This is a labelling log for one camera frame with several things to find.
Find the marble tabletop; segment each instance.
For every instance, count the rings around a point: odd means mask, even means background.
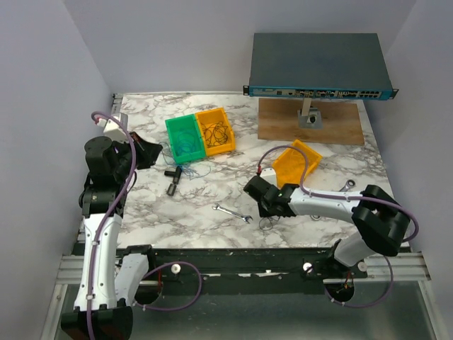
[[[323,156],[317,170],[305,184],[321,190],[339,190],[347,179],[357,190],[377,184],[391,194],[389,180],[362,101],[360,113],[364,146],[314,144]],[[249,248],[329,247],[335,240],[356,231],[354,225],[322,217],[282,218],[271,230],[261,230],[256,202],[243,191],[256,172],[261,155],[271,147],[288,142],[259,140],[258,99],[241,93],[141,93],[123,97],[121,112],[128,114],[128,130],[150,142],[168,143],[165,119],[223,107],[236,139],[236,150],[209,157],[190,165],[197,178],[183,174],[173,197],[166,195],[171,182],[164,170],[172,158],[159,156],[155,166],[138,171],[138,179],[127,197],[118,246],[152,244],[161,248]],[[168,148],[164,153],[170,155]],[[270,166],[281,151],[270,154],[263,166]],[[247,225],[238,218],[212,209],[213,203],[251,215]]]

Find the wooden board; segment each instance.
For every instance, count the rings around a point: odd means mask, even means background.
[[[302,101],[260,98],[258,138],[343,145],[365,143],[356,104],[312,101],[311,105],[321,111],[320,130],[299,127],[297,110],[302,108]]]

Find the orange bin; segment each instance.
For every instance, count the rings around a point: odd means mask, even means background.
[[[224,108],[195,114],[207,156],[236,149],[234,133]]]
[[[300,140],[295,140],[291,145],[305,152],[309,159],[309,168],[305,174],[306,178],[318,167],[323,157]],[[286,183],[299,184],[304,167],[304,157],[296,150],[286,149],[272,164],[272,168],[274,168],[277,174],[277,186],[282,188]]]

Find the combination wrench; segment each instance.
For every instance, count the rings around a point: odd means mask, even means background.
[[[248,223],[248,224],[250,224],[249,220],[253,220],[253,218],[251,216],[242,215],[242,214],[239,214],[238,212],[231,211],[230,209],[223,208],[223,207],[220,206],[219,203],[215,203],[212,206],[212,209],[223,211],[224,213],[227,213],[227,214],[230,214],[230,215],[232,215],[234,217],[240,218],[241,220],[243,220],[245,223]]]
[[[341,193],[345,193],[346,191],[349,191],[350,189],[355,187],[355,181],[353,179],[348,179],[345,183],[345,185],[339,190]],[[321,216],[318,215],[310,215],[310,218],[313,221],[318,221]]]

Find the gray wall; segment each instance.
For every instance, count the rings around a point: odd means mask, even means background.
[[[60,0],[0,4],[0,339],[39,339],[110,91]]]
[[[453,337],[452,17],[450,0],[417,1],[386,55],[400,93],[368,111],[396,198],[420,221],[414,246]]]
[[[241,91],[255,32],[376,32],[415,0],[64,0],[114,92]]]

